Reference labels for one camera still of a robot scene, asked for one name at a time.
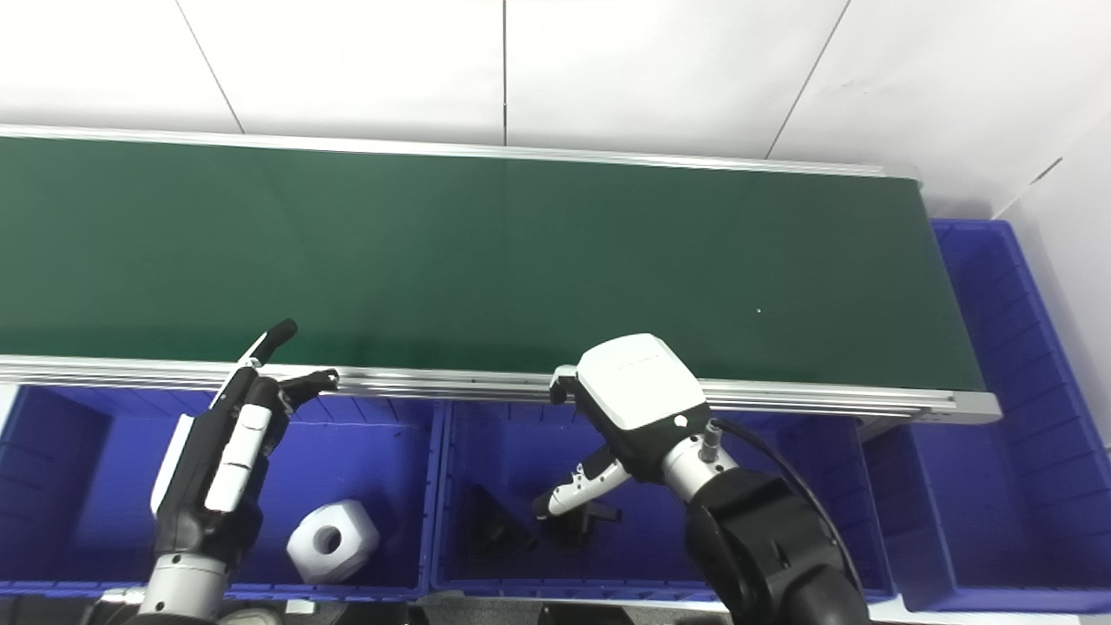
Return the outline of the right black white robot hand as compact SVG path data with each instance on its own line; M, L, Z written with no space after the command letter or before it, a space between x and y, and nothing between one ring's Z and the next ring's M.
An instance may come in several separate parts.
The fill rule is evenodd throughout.
M627 335L590 347L575 365L559 365L550 403L572 400L603 438L570 477L532 503L536 520L580 508L627 480L664 485L680 502L691 498L731 460L699 458L712 419L699 380L660 337Z

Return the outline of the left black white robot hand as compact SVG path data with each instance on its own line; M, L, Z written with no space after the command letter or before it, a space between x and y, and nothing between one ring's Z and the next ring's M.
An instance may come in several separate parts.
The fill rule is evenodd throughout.
M339 384L334 369L286 380L262 375L260 367L297 331L291 317L267 329L206 411L179 423L152 491L156 556L206 557L233 569L254 546L270 455L294 412Z

